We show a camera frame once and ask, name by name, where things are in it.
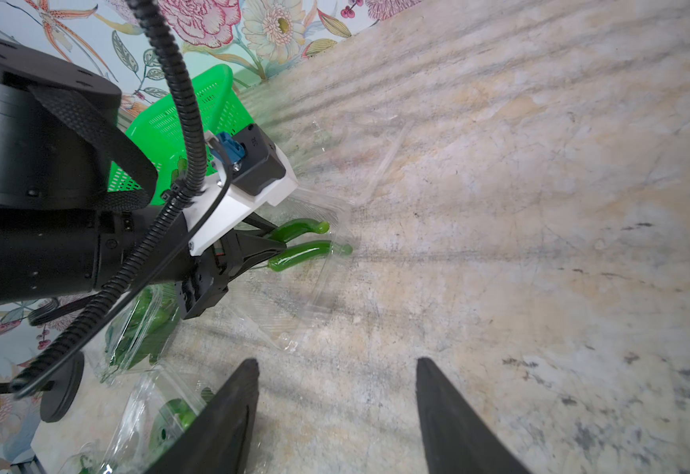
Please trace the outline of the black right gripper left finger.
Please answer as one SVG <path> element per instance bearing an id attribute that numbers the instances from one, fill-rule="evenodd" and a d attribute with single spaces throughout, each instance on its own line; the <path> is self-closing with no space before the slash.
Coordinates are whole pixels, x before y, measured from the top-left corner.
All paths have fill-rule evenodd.
<path id="1" fill-rule="evenodd" d="M 245 359 L 186 433 L 145 473 L 244 473 L 258 399 L 258 361 Z"/>

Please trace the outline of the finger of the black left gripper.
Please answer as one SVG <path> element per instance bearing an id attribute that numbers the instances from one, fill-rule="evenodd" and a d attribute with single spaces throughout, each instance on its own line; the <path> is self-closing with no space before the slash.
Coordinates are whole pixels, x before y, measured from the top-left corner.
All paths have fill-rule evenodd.
<path id="1" fill-rule="evenodd" d="M 286 250 L 286 244 L 245 231 L 226 233 L 226 272 L 236 278 Z"/>

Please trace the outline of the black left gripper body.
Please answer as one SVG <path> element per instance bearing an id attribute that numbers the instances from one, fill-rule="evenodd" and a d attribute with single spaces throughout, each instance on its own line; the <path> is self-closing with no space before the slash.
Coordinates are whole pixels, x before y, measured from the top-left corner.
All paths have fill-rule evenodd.
<path id="1" fill-rule="evenodd" d="M 157 243 L 145 236 L 157 215 L 158 207 L 133 214 L 136 242 L 149 243 L 153 250 L 122 292 L 135 295 L 151 284 L 170 284 L 177 293 L 180 317 L 199 317 L 217 305 L 228 294 L 230 283 L 244 272 L 244 232 L 230 229 L 193 255 L 183 214 L 175 218 Z"/>

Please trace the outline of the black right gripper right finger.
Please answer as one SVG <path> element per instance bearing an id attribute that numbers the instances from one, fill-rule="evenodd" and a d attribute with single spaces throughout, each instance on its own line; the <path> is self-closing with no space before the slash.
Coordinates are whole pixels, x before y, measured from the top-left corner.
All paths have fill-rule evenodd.
<path id="1" fill-rule="evenodd" d="M 416 401 L 430 473 L 527 473 L 438 365 L 416 365 Z"/>

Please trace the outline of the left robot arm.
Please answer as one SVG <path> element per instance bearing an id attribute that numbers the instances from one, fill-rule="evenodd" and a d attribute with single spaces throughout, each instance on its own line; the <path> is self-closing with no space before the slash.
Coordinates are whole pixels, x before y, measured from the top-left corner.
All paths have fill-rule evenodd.
<path id="1" fill-rule="evenodd" d="M 143 242 L 165 207 L 149 205 L 158 172 L 116 124 L 122 93 L 113 83 L 56 57 L 0 39 L 0 304 L 99 292 Z M 244 148 L 230 190 L 261 191 L 282 185 L 281 153 L 251 124 L 224 143 Z M 113 165 L 134 171 L 141 189 L 109 192 Z M 208 190 L 196 197 L 153 252 L 139 258 L 124 292 L 177 282 L 188 288 L 187 318 L 199 316 L 252 267 L 287 250 L 276 225 L 245 211 L 234 223 L 199 224 L 210 206 Z"/>

